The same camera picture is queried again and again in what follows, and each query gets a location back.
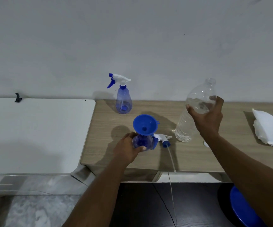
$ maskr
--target paper towel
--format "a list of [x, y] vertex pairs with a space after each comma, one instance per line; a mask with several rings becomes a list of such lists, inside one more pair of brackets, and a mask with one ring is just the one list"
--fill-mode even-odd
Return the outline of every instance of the paper towel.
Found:
[[273, 116], [264, 111], [252, 109], [256, 118], [254, 128], [256, 136], [265, 144], [273, 146]]

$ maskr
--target hand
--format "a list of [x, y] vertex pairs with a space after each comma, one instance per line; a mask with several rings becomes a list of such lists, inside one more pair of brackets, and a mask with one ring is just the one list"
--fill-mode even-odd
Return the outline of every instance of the hand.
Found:
[[118, 157], [123, 160], [123, 163], [126, 164], [126, 166], [134, 161], [138, 153], [146, 150], [146, 147], [144, 146], [133, 148], [132, 139], [135, 136], [137, 136], [137, 133], [134, 132], [125, 134], [125, 136], [121, 138], [116, 147], [113, 149], [114, 157]]
[[191, 106], [186, 106], [188, 113], [194, 119], [196, 128], [203, 138], [204, 136], [218, 134], [219, 126], [223, 119], [221, 112], [223, 104], [224, 100], [217, 97], [215, 106], [206, 114], [199, 114]]

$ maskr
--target funnel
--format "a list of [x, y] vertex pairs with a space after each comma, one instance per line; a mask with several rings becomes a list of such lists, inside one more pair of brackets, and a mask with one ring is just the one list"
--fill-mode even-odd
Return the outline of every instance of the funnel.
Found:
[[133, 121], [133, 128], [140, 135], [153, 135], [159, 122], [150, 115], [139, 115]]

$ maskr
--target white wall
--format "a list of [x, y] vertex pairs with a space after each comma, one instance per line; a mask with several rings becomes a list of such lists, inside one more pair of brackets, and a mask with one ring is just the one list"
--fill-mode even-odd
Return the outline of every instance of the white wall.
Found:
[[0, 0], [0, 96], [273, 101], [273, 0]]

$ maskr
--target blue spray bottle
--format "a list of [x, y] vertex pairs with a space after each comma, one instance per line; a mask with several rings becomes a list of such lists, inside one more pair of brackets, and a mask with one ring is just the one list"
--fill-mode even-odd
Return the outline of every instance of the blue spray bottle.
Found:
[[112, 73], [109, 73], [109, 77], [111, 77], [111, 82], [107, 88], [110, 88], [115, 83], [120, 83], [116, 96], [116, 110], [120, 114], [127, 114], [132, 109], [132, 100], [126, 83], [131, 81], [131, 79]]

